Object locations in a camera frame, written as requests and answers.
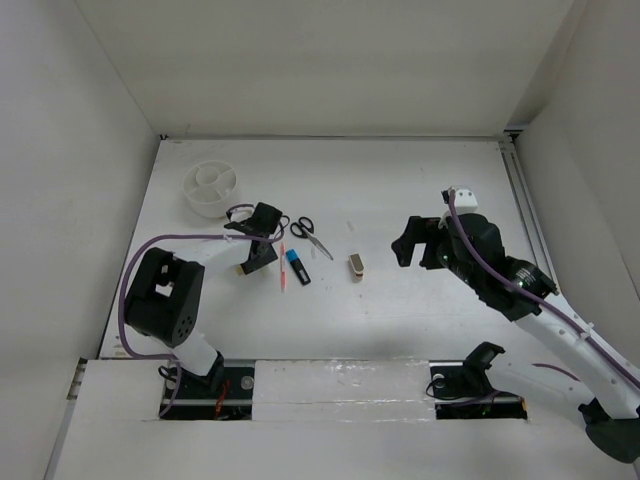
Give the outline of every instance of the black-handled scissors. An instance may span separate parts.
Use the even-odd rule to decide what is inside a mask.
[[[318,248],[318,250],[327,256],[327,258],[333,260],[333,256],[329,253],[329,250],[327,250],[326,247],[322,245],[322,242],[313,235],[316,227],[313,224],[313,220],[309,217],[300,217],[297,222],[291,222],[289,230],[291,230],[294,237],[308,238],[309,241]]]

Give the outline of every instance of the screw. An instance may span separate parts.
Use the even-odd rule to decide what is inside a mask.
[[[253,377],[250,377],[248,375],[246,377],[242,377],[242,379],[240,380],[240,388],[242,388],[243,390],[251,390],[253,388],[253,384]]]
[[[431,382],[433,383],[434,388],[444,388],[444,380],[445,377],[441,373],[436,373],[431,377]]]

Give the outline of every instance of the highlighter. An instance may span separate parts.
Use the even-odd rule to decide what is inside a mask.
[[[293,268],[293,271],[296,274],[296,277],[298,277],[298,280],[300,280],[300,283],[302,285],[309,285],[311,283],[309,274],[304,269],[304,265],[302,265],[302,262],[298,258],[298,254],[293,248],[287,251],[287,260],[289,260],[291,268]]]

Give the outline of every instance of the sectioned white container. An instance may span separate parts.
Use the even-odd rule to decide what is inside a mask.
[[[207,218],[224,217],[240,203],[236,172],[223,162],[202,162],[189,169],[182,180],[182,193],[193,210]]]

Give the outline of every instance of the pink pen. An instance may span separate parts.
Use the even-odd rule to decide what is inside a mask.
[[[283,241],[280,244],[280,289],[282,290],[282,293],[287,289],[287,271],[284,268],[285,250]]]

